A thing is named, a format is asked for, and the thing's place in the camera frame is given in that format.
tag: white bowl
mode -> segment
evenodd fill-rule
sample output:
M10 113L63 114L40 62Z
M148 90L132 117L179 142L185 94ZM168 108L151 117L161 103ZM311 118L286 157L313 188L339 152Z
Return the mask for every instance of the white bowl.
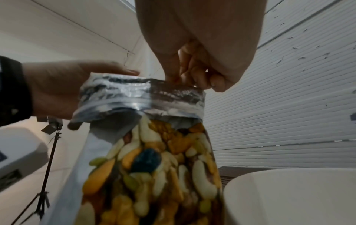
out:
M226 225L356 225L356 169L293 168L237 177Z

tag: mixed nuts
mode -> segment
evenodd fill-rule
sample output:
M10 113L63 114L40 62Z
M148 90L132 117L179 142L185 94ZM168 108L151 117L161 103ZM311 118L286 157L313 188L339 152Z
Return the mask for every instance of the mixed nuts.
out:
M223 224L221 180L202 123L175 130L143 115L89 165L74 225Z

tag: black sleeve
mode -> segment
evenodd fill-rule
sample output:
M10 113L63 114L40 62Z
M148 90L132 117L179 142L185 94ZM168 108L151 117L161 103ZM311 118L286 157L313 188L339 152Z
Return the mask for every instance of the black sleeve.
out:
M0 56L0 126L30 118L32 99L20 62Z

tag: snack bag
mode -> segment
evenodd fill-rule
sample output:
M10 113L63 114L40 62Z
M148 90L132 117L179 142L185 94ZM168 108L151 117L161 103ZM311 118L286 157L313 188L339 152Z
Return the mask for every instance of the snack bag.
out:
M222 186L202 90L91 74L71 125L90 132L48 225L219 225Z

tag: tripod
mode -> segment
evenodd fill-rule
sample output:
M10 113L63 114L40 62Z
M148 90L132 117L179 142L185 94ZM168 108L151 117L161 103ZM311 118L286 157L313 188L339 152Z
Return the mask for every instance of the tripod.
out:
M44 175L44 180L43 180L41 192L36 194L36 196L32 199L32 201L24 208L24 210L20 213L20 215L18 215L16 217L16 219L11 223L11 225L14 225L20 219L20 217L26 212L26 210L32 205L32 203L37 198L39 198L39 200L38 200L38 204L37 204L36 210L34 212L32 212L28 217L26 217L26 219L24 221L22 221L20 224L23 224L24 222L26 222L34 214L39 215L40 219L42 219L43 215L45 214L45 211L44 211L45 210L45 203L47 205L47 208L49 208L49 200L48 200L48 196L47 196L48 192L46 191L46 184L47 184L49 172L50 172L50 169L51 169L53 156L55 154L57 141L60 138L59 135L61 134L61 132L60 132L61 129L62 129L61 126L57 126L57 132L56 132L56 135L55 135L55 140L53 142L51 156L49 157L49 161L48 161L48 165L47 165L47 169L46 169L46 174Z

